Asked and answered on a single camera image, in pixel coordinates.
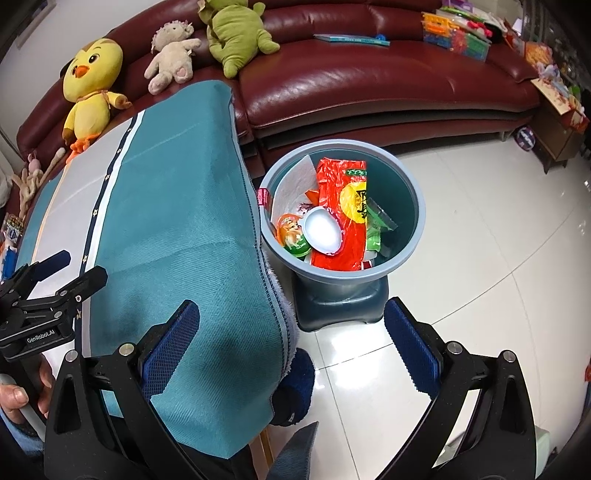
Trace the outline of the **person left hand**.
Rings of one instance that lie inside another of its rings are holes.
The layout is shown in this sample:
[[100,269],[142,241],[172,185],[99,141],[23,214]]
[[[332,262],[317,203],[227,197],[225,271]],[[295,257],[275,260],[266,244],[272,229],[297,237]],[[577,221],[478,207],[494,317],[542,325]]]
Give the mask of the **person left hand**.
[[[51,366],[43,354],[39,355],[38,376],[42,383],[42,389],[39,393],[38,409],[47,418],[55,378]],[[20,385],[1,386],[2,411],[15,425],[23,425],[26,422],[20,410],[28,405],[28,401],[29,397]]]

